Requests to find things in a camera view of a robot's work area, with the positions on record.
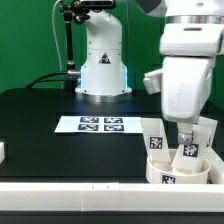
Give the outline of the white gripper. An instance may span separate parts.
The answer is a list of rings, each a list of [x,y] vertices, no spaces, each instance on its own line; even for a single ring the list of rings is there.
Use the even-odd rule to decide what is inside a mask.
[[[163,117],[177,122],[178,143],[190,145],[193,125],[208,100],[214,58],[165,57],[162,66]]]

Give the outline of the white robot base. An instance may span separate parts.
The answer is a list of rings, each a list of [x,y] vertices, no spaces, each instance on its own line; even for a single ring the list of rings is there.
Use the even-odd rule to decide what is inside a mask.
[[[92,102],[114,102],[132,93],[127,84],[127,67],[123,64],[122,25],[107,13],[89,13],[86,22],[87,59],[81,67],[77,96]]]

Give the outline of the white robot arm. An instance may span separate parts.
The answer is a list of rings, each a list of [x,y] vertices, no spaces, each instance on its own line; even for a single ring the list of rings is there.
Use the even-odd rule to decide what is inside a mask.
[[[210,96],[216,58],[224,54],[224,0],[134,0],[166,21],[160,39],[163,117],[178,127],[178,142],[193,141],[193,125]]]

